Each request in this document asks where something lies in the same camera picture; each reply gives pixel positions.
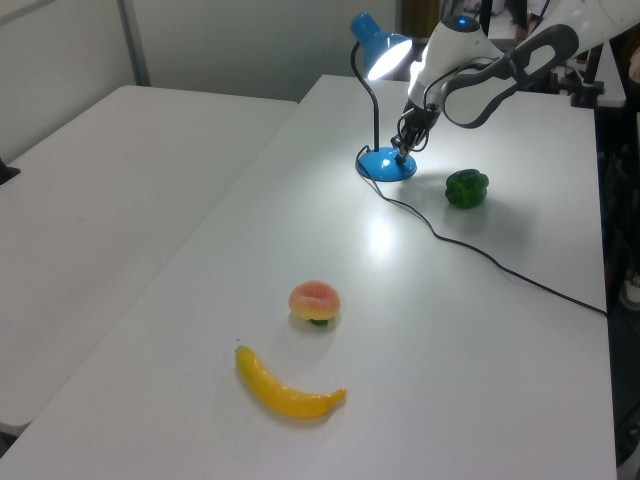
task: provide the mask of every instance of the white robotic arm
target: white robotic arm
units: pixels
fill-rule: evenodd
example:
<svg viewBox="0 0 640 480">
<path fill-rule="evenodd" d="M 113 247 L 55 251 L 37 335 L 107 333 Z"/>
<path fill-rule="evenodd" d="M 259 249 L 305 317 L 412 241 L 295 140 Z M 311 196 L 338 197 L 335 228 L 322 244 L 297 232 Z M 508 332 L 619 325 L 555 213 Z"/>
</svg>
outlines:
<svg viewBox="0 0 640 480">
<path fill-rule="evenodd" d="M 525 42 L 506 54 L 471 18 L 439 23 L 413 72 L 404 126 L 392 139 L 398 160 L 428 137 L 440 112 L 461 127 L 479 127 L 517 90 L 639 22 L 640 0 L 561 0 Z M 493 60 L 489 66 L 468 73 L 469 62 L 487 58 Z"/>
</svg>

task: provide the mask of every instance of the yellow banana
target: yellow banana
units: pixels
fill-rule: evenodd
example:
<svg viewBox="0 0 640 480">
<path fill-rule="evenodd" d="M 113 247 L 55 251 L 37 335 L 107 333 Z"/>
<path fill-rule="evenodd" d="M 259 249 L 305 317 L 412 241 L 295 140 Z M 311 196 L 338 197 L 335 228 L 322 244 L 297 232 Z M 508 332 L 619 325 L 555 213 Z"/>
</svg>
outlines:
<svg viewBox="0 0 640 480">
<path fill-rule="evenodd" d="M 313 418 L 324 415 L 347 394 L 344 388 L 324 395 L 286 387 L 269 373 L 253 350 L 244 345 L 236 349 L 236 365 L 256 397 L 275 411 L 290 417 Z"/>
</svg>

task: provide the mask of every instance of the peach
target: peach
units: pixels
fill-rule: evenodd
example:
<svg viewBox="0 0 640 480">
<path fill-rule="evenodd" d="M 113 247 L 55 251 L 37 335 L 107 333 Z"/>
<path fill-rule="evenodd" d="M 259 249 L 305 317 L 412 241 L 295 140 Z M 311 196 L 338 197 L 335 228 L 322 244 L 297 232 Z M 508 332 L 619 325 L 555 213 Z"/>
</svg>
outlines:
<svg viewBox="0 0 640 480">
<path fill-rule="evenodd" d="M 340 310 L 340 297 L 328 283 L 310 280 L 293 289 L 289 308 L 303 320 L 329 320 Z"/>
</svg>

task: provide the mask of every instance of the desk lamp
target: desk lamp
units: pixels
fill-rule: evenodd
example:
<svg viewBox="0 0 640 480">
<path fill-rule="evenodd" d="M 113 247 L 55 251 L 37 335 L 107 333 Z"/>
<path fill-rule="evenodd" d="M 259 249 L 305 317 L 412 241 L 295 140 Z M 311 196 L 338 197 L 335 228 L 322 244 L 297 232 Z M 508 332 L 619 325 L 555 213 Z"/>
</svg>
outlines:
<svg viewBox="0 0 640 480">
<path fill-rule="evenodd" d="M 369 80 L 376 80 L 391 72 L 407 56 L 411 50 L 411 40 L 397 33 L 383 32 L 368 13 L 356 15 L 351 22 L 351 31 L 358 39 L 351 51 L 351 68 L 373 101 L 374 148 L 360 157 L 360 163 L 364 165 L 366 172 L 360 165 L 358 171 L 365 177 L 381 182 L 404 180 L 415 173 L 416 162 L 410 156 L 396 161 L 398 150 L 391 147 L 380 148 L 378 99 L 356 67 L 356 52 L 362 45 L 365 74 Z"/>
</svg>

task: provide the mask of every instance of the white wall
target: white wall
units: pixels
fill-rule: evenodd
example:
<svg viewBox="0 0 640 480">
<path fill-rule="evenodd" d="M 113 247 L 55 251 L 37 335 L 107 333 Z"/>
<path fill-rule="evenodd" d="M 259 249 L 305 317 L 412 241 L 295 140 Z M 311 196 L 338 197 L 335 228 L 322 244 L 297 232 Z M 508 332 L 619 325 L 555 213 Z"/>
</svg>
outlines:
<svg viewBox="0 0 640 480">
<path fill-rule="evenodd" d="M 117 0 L 55 0 L 0 24 L 0 67 L 6 162 L 117 87 L 135 84 Z"/>
<path fill-rule="evenodd" d="M 351 20 L 395 30 L 395 0 L 125 0 L 154 87 L 299 101 L 351 75 Z"/>
</svg>

